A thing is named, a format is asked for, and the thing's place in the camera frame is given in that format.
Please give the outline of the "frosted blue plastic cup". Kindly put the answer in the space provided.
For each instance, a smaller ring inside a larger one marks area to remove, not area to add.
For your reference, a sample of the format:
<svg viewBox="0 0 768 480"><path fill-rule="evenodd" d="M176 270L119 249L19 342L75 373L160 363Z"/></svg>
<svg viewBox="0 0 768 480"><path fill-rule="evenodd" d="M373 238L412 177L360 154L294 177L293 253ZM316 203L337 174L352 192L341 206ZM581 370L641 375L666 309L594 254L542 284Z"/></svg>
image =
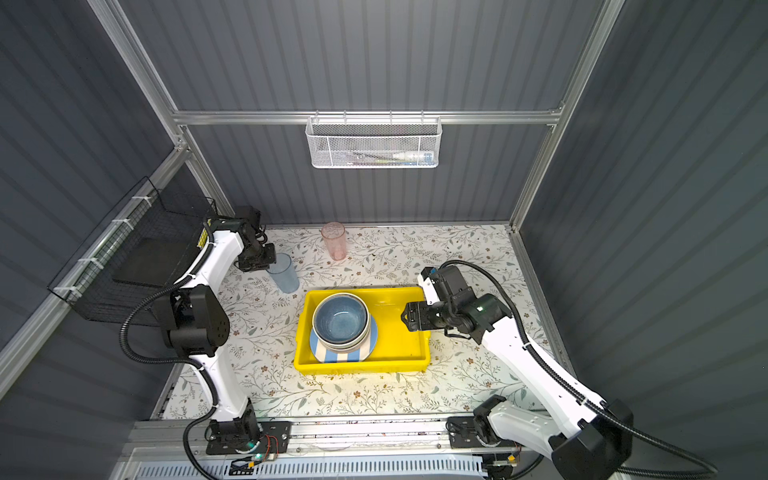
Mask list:
<svg viewBox="0 0 768 480"><path fill-rule="evenodd" d="M269 265L267 272L281 292L288 294L299 289L298 275L288 254L277 253L275 261Z"/></svg>

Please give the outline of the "yellow plastic bin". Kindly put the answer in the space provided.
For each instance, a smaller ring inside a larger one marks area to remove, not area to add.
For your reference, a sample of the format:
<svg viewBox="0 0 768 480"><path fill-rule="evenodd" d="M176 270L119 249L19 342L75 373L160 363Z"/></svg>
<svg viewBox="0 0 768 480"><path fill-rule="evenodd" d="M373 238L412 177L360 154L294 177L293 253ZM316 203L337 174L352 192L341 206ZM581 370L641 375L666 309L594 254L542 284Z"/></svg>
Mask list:
<svg viewBox="0 0 768 480"><path fill-rule="evenodd" d="M312 316L318 304L336 293L351 293L367 305L378 325L378 340L372 355L362 362L320 363L310 349ZM296 333L294 367L303 375L344 375L424 371L430 363L430 334L410 332L401 321L409 302L422 301L417 287L312 290L305 296L304 310Z"/></svg>

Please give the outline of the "pink plastic cup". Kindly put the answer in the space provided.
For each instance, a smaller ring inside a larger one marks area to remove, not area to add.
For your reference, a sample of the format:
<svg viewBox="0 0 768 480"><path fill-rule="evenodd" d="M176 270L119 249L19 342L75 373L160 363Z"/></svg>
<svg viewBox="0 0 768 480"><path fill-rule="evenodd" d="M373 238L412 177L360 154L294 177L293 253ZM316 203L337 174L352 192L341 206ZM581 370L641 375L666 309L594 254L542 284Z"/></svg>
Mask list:
<svg viewBox="0 0 768 480"><path fill-rule="evenodd" d="M334 261L347 257L346 228L340 222L329 222L321 229L325 247Z"/></svg>

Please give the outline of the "dark blue bowl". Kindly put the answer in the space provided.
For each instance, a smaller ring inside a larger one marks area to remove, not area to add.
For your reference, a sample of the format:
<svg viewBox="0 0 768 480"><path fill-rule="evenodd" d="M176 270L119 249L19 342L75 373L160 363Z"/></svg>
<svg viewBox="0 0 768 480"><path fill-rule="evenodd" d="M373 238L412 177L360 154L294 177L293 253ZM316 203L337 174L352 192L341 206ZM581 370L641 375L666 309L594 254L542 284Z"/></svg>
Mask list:
<svg viewBox="0 0 768 480"><path fill-rule="evenodd" d="M351 293L336 293L323 299L312 316L312 328L322 339L334 343L352 340L370 327L367 305Z"/></svg>

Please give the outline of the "light green bowl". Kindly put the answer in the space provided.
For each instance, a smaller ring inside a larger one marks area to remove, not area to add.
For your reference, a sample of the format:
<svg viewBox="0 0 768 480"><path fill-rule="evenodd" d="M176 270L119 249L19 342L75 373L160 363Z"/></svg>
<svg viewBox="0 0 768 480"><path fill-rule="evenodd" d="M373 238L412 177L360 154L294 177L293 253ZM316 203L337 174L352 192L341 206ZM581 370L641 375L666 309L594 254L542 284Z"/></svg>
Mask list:
<svg viewBox="0 0 768 480"><path fill-rule="evenodd" d="M352 340L341 343L334 343L322 339L316 330L312 329L310 332L310 348L312 351L318 351L323 348L325 350L333 351L336 353L347 353L349 351L360 349L364 343L368 342L371 333L372 330L367 329Z"/></svg>

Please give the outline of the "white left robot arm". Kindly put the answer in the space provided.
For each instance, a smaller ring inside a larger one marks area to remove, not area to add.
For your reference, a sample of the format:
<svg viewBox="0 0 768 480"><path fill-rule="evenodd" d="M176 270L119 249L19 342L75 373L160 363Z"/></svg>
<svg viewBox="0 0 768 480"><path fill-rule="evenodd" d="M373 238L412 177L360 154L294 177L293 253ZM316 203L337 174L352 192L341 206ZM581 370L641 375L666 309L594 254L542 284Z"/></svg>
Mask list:
<svg viewBox="0 0 768 480"><path fill-rule="evenodd" d="M206 430L210 455L266 450L252 403L229 359L230 320L217 296L231 266L250 272L275 262L275 247L260 217L257 209L240 206L232 217L207 220L196 256L178 278L182 284L152 304L165 344L195 362L195 375L213 408Z"/></svg>

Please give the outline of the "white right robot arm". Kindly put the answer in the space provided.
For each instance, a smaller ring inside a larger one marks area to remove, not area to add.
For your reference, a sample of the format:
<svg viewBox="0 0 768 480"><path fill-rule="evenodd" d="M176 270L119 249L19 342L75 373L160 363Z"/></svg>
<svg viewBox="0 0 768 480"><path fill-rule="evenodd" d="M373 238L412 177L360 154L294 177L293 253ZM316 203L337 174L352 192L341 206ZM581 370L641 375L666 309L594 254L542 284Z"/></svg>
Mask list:
<svg viewBox="0 0 768 480"><path fill-rule="evenodd" d="M469 339L506 365L543 405L541 416L493 395L475 408L473 430L484 446L514 442L549 459L564 479L608 479L632 452L632 437L589 409L602 397L582 386L532 340L522 316L499 283L478 296L464 279L462 261L419 274L424 300L409 302L401 320L411 332L440 330Z"/></svg>

